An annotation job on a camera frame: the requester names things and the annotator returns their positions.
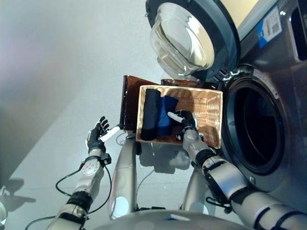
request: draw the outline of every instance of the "barcode label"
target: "barcode label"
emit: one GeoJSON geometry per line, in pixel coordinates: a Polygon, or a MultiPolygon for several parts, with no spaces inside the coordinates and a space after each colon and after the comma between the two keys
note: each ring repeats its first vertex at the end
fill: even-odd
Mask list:
{"type": "Polygon", "coordinates": [[[266,33],[264,31],[264,39],[270,41],[282,31],[277,7],[275,7],[263,20],[263,25],[266,27],[266,33]]]}
{"type": "Polygon", "coordinates": [[[281,31],[279,10],[275,7],[263,20],[256,26],[260,48],[275,38],[281,31]]]}

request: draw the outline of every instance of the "woven basket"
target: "woven basket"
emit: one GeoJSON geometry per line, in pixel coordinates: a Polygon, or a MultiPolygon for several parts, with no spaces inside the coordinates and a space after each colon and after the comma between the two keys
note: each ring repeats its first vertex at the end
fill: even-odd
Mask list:
{"type": "Polygon", "coordinates": [[[217,90],[197,89],[179,86],[144,85],[140,87],[136,140],[141,142],[155,142],[168,144],[182,144],[176,140],[175,134],[180,127],[174,127],[172,135],[157,136],[156,139],[145,141],[141,139],[143,110],[146,89],[155,89],[165,95],[177,98],[176,110],[188,110],[197,118],[197,130],[204,134],[204,141],[211,147],[221,147],[221,124],[223,109],[223,93],[217,90]]]}

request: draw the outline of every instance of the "dark blue cloth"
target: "dark blue cloth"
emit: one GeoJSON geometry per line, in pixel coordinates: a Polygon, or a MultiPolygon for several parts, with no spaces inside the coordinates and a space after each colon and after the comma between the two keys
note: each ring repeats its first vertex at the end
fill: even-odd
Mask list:
{"type": "Polygon", "coordinates": [[[167,112],[174,112],[178,100],[171,96],[160,97],[160,105],[157,120],[157,135],[166,136],[172,133],[172,119],[167,112]]]}

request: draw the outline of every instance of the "white floor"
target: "white floor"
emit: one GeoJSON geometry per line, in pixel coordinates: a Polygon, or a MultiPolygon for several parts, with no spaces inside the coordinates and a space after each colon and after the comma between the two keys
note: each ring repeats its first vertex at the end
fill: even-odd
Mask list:
{"type": "MultiPolygon", "coordinates": [[[[80,47],[84,49],[83,52],[88,52],[88,56],[94,57],[88,63],[90,76],[80,69],[87,77],[86,80],[82,78],[80,90],[11,175],[11,184],[7,184],[7,190],[11,193],[4,191],[1,196],[8,211],[6,230],[24,229],[28,222],[36,218],[55,215],[67,201],[66,196],[56,191],[55,182],[76,170],[86,157],[85,137],[99,117],[106,116],[111,126],[119,122],[123,75],[131,74],[156,83],[167,77],[156,63],[150,45],[150,26],[144,17],[144,0],[75,1],[71,5],[69,1],[58,1],[58,4],[62,4],[59,8],[67,11],[78,9],[78,12],[82,12],[84,9],[80,17],[96,19],[97,24],[91,25],[92,33],[83,34],[87,40],[84,47],[80,47]]],[[[109,170],[113,173],[121,149],[116,137],[106,143],[106,149],[112,157],[109,170]]],[[[142,164],[137,158],[138,182],[154,169],[150,162],[142,164]]],[[[168,173],[152,173],[142,183],[138,194],[139,206],[178,209],[181,205],[192,168],[178,166],[174,160],[166,162],[165,168],[168,168],[168,173]]],[[[61,187],[71,191],[77,178],[74,176],[64,181],[61,187]]],[[[108,190],[109,182],[105,174],[94,208],[104,201],[108,190]]],[[[240,222],[235,214],[225,215],[221,209],[217,210],[216,215],[240,222]]],[[[104,207],[90,216],[86,229],[96,228],[107,221],[109,217],[104,207]]],[[[30,229],[44,229],[49,222],[36,223],[30,229]]]]}

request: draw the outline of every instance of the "black cable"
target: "black cable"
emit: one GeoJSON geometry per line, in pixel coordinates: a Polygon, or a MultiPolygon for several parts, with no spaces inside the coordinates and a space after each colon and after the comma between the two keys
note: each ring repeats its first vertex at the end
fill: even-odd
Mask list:
{"type": "Polygon", "coordinates": [[[105,166],[105,169],[106,169],[106,171],[107,171],[107,174],[108,174],[109,180],[110,180],[110,191],[109,191],[109,195],[107,196],[106,201],[105,201],[101,206],[99,206],[98,208],[96,208],[96,209],[93,210],[93,211],[90,211],[88,214],[92,214],[92,213],[98,211],[99,209],[101,209],[101,208],[106,204],[106,202],[108,201],[108,199],[110,198],[111,190],[112,190],[112,180],[111,180],[111,175],[110,175],[109,169],[107,169],[106,166],[105,166]]]}
{"type": "Polygon", "coordinates": [[[154,172],[154,169],[153,169],[150,173],[148,173],[148,174],[141,180],[141,182],[140,182],[140,184],[139,184],[139,186],[138,186],[138,188],[137,188],[137,190],[136,190],[136,200],[138,200],[138,193],[139,193],[139,188],[140,188],[141,184],[142,184],[142,183],[144,182],[144,180],[146,180],[146,178],[149,177],[153,172],[154,172]]]}
{"type": "Polygon", "coordinates": [[[125,141],[125,140],[121,140],[121,141],[119,142],[119,141],[118,141],[118,138],[121,137],[121,136],[123,136],[124,134],[126,134],[126,133],[119,134],[119,135],[116,137],[116,143],[117,143],[118,145],[120,145],[120,146],[123,146],[123,145],[121,144],[121,142],[122,142],[122,141],[125,141]]]}
{"type": "Polygon", "coordinates": [[[59,188],[58,185],[59,185],[59,183],[61,183],[61,182],[64,181],[65,179],[67,179],[67,178],[69,178],[69,177],[75,175],[77,172],[79,172],[79,171],[82,169],[83,165],[84,165],[84,164],[81,164],[78,170],[76,170],[76,171],[72,172],[71,174],[68,174],[68,175],[64,176],[63,178],[61,178],[60,180],[58,180],[58,182],[56,183],[56,189],[57,189],[60,193],[66,195],[66,196],[71,196],[71,194],[66,193],[66,192],[64,192],[63,190],[61,190],[61,189],[59,188]]]}
{"type": "MultiPolygon", "coordinates": [[[[79,172],[79,171],[81,170],[81,168],[82,168],[82,166],[80,166],[80,168],[79,168],[78,170],[76,170],[76,171],[72,172],[71,174],[68,174],[67,176],[65,176],[65,177],[63,177],[62,179],[60,179],[60,180],[56,183],[56,189],[57,189],[60,193],[66,195],[66,196],[70,196],[70,194],[65,193],[64,191],[62,191],[61,189],[59,189],[58,184],[59,184],[61,181],[65,180],[65,179],[67,179],[68,177],[70,177],[70,176],[76,174],[77,172],[79,172]]],[[[110,175],[109,169],[107,169],[106,166],[105,166],[105,169],[106,169],[106,171],[107,171],[107,174],[108,174],[109,180],[110,180],[110,191],[109,191],[109,195],[107,196],[105,202],[104,202],[101,206],[99,206],[98,208],[96,208],[96,209],[93,210],[93,211],[90,211],[88,214],[92,214],[92,213],[98,211],[99,209],[101,209],[101,208],[107,203],[107,201],[108,201],[109,198],[110,198],[111,191],[112,191],[112,180],[111,180],[111,175],[110,175]]],[[[53,219],[54,217],[56,217],[56,216],[43,217],[43,218],[35,219],[35,220],[31,221],[31,222],[25,227],[24,230],[28,230],[28,228],[29,228],[32,224],[34,224],[34,223],[36,223],[36,222],[39,222],[39,221],[42,221],[42,220],[46,220],[46,219],[53,219]]]]}
{"type": "Polygon", "coordinates": [[[25,227],[24,230],[28,230],[28,228],[29,228],[32,224],[34,224],[34,223],[36,223],[36,222],[39,222],[39,221],[42,221],[42,220],[46,220],[46,219],[53,219],[54,217],[56,217],[56,216],[43,217],[43,218],[35,219],[35,220],[31,221],[30,223],[28,223],[28,225],[25,227]]]}
{"type": "Polygon", "coordinates": [[[222,207],[224,208],[224,213],[226,214],[229,214],[231,213],[232,211],[232,208],[230,206],[226,206],[226,205],[223,205],[223,204],[219,204],[215,199],[213,199],[212,197],[206,197],[206,201],[211,204],[211,205],[215,205],[215,206],[218,206],[218,207],[222,207]]]}

